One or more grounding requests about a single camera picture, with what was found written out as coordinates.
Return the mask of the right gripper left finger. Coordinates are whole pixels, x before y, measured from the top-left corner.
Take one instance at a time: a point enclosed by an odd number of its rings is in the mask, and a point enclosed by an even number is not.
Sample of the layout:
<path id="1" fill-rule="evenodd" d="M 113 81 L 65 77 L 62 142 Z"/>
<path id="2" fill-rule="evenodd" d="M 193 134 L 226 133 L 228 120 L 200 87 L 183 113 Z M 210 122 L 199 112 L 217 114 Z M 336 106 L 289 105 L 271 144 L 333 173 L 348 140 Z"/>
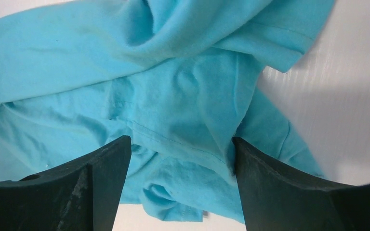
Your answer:
<path id="1" fill-rule="evenodd" d="M 131 154 L 124 135 L 20 181 L 0 181 L 0 231 L 112 230 Z"/>

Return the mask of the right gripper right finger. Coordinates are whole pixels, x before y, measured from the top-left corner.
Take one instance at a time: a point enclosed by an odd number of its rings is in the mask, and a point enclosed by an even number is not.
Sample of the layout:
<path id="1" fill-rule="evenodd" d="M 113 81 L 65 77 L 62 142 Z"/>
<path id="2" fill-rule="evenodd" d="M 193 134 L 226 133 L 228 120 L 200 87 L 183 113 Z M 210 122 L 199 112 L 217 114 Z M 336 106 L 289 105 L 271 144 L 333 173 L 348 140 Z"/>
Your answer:
<path id="1" fill-rule="evenodd" d="M 249 231 L 370 231 L 370 184 L 325 180 L 234 137 L 235 174 Z"/>

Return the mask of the teal t shirt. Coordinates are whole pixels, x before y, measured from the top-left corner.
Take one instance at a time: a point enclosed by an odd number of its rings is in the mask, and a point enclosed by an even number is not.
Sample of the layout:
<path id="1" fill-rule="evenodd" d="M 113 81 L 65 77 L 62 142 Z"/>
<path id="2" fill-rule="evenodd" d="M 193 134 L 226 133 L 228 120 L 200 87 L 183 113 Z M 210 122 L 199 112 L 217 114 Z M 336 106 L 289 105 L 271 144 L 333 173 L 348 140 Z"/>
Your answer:
<path id="1" fill-rule="evenodd" d="M 312 47 L 332 0 L 75 0 L 0 18 L 0 181 L 128 135 L 121 196 L 163 221 L 244 222 L 233 137 L 322 177 L 257 87 Z"/>

